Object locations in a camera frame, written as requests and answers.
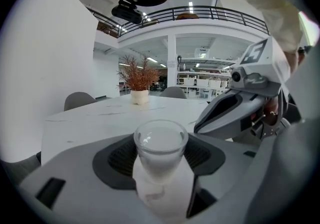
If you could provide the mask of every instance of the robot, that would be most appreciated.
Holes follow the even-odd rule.
[[[283,119],[290,67],[275,39],[250,45],[231,77],[229,89],[208,104],[189,133],[184,156],[195,178],[186,223],[267,220],[305,182],[286,171],[303,162],[287,162],[283,155],[297,143],[290,134],[312,123],[288,129]],[[269,125],[263,107],[274,97],[279,110]],[[243,132],[261,145],[225,141]],[[48,223],[162,223],[137,195],[132,178],[137,155],[132,134],[71,148],[34,171],[19,190]]]

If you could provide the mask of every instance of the white column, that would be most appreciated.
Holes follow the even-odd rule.
[[[168,35],[168,87],[173,87],[177,83],[177,61],[176,61],[176,35]]]

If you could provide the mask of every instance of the white table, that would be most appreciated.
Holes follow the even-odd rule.
[[[165,119],[193,132],[194,124],[208,105],[198,100],[150,96],[144,105],[133,105],[131,95],[107,99],[46,118],[41,161],[48,162],[60,152],[94,141],[133,133],[151,120]],[[139,197],[166,223],[183,221],[192,192],[193,172],[183,157],[172,182],[151,183],[137,157],[133,176]]]

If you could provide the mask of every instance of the white shelving unit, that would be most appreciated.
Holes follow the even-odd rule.
[[[217,87],[203,87],[197,85],[184,85],[183,78],[195,78],[199,79],[199,76],[207,77],[219,77],[221,79],[225,78],[227,81],[230,80],[230,73],[210,73],[210,72],[190,72],[190,71],[180,71],[181,68],[186,66],[187,69],[194,68],[196,64],[200,64],[200,67],[207,70],[221,70],[223,67],[232,66],[236,61],[231,60],[221,60],[221,59],[201,59],[201,58],[182,58],[181,63],[178,65],[177,77],[176,77],[176,86],[185,88],[185,92],[189,99],[201,99],[205,101],[211,101],[212,98],[216,97],[218,94],[226,90],[226,88]],[[208,90],[208,98],[199,98],[199,97],[189,97],[189,89],[196,89],[196,93],[200,90],[203,93],[204,90]]]

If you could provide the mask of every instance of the dried plant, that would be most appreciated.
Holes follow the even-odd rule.
[[[147,90],[148,86],[159,79],[158,70],[148,66],[148,57],[146,55],[142,57],[143,69],[138,68],[135,57],[125,56],[123,60],[127,66],[122,66],[122,71],[118,72],[120,79],[134,91]]]

